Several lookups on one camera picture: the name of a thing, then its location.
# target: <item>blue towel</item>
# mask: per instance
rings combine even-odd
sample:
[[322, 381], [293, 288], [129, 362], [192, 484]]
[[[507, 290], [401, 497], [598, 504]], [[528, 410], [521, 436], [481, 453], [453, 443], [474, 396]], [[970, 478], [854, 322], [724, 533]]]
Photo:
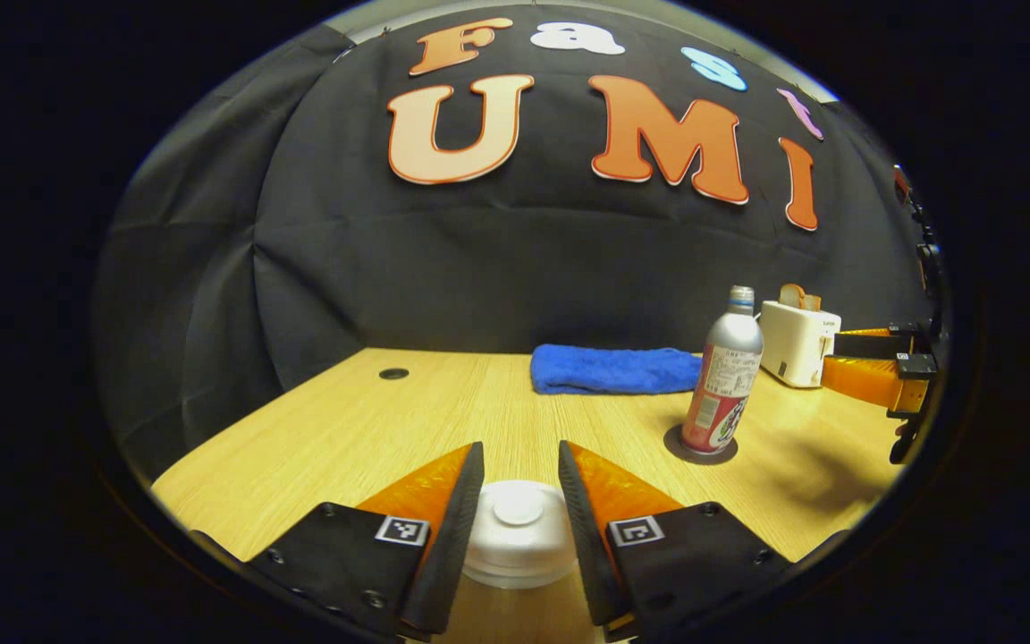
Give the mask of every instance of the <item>blue towel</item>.
[[675, 393], [698, 382], [701, 359], [676, 348], [624, 350], [540, 345], [531, 353], [538, 393]]

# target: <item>aluminum bottle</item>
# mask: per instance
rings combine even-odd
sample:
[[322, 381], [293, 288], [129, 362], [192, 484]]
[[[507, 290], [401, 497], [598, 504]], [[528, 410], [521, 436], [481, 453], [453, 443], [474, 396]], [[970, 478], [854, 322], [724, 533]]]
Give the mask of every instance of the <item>aluminum bottle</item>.
[[702, 453], [726, 448], [753, 389], [761, 350], [761, 327], [753, 318], [753, 289], [730, 286], [728, 309], [707, 335], [701, 374], [682, 423], [682, 444]]

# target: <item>wooden table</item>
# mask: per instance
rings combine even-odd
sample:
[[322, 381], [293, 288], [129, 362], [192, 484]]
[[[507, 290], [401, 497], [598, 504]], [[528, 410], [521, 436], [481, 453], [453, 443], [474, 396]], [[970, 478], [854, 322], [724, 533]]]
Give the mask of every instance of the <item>wooden table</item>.
[[[735, 435], [736, 456], [691, 465], [662, 436], [690, 393], [540, 396], [530, 355], [365, 348], [267, 404], [161, 474], [152, 486], [186, 529], [252, 558], [323, 501], [358, 505], [462, 444], [483, 441], [484, 482], [559, 484], [559, 440], [592, 449], [684, 503], [718, 501], [790, 560], [854, 526], [899, 473], [899, 421], [830, 389], [767, 372]], [[387, 380], [381, 370], [410, 374]], [[578, 572], [533, 590], [461, 578], [434, 641], [598, 643]]]

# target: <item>black coaster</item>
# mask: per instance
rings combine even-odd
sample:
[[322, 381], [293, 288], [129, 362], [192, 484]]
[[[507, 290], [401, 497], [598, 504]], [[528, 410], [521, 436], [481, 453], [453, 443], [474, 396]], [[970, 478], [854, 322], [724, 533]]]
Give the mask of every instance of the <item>black coaster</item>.
[[687, 464], [724, 464], [736, 453], [736, 439], [730, 439], [726, 447], [721, 448], [716, 453], [702, 453], [686, 447], [682, 444], [682, 425], [675, 425], [674, 428], [671, 428], [670, 432], [666, 432], [666, 436], [662, 438], [662, 443], [666, 445], [666, 449], [670, 449], [671, 453], [686, 461]]

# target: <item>black fabric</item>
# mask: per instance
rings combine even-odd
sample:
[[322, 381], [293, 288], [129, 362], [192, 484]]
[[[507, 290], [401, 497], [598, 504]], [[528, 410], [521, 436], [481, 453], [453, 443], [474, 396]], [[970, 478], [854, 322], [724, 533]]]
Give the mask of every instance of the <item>black fabric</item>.
[[[419, 37], [491, 16], [515, 25], [478, 58], [409, 76]], [[537, 25], [556, 21], [600, 26], [626, 53], [531, 44]], [[321, 27], [250, 65], [132, 181], [102, 261], [98, 371], [114, 429], [148, 476], [182, 456], [179, 445], [197, 447], [362, 346], [700, 350], [733, 282], [759, 301], [798, 282], [848, 329], [928, 310], [918, 229], [892, 194], [894, 160], [835, 106], [731, 53], [638, 18], [557, 5], [433, 18], [330, 68], [347, 44]], [[700, 76], [683, 45], [729, 61], [749, 89]], [[452, 86], [437, 143], [457, 149], [479, 134], [471, 82], [504, 73], [531, 74], [535, 86], [503, 166], [442, 187], [392, 173], [390, 99]], [[695, 98], [739, 114], [749, 203], [708, 199], [689, 173], [670, 187], [645, 146], [646, 183], [593, 174], [607, 136], [593, 74], [649, 86], [679, 117]], [[809, 106], [823, 142], [780, 87]], [[813, 155], [815, 233], [786, 221], [780, 136]]]

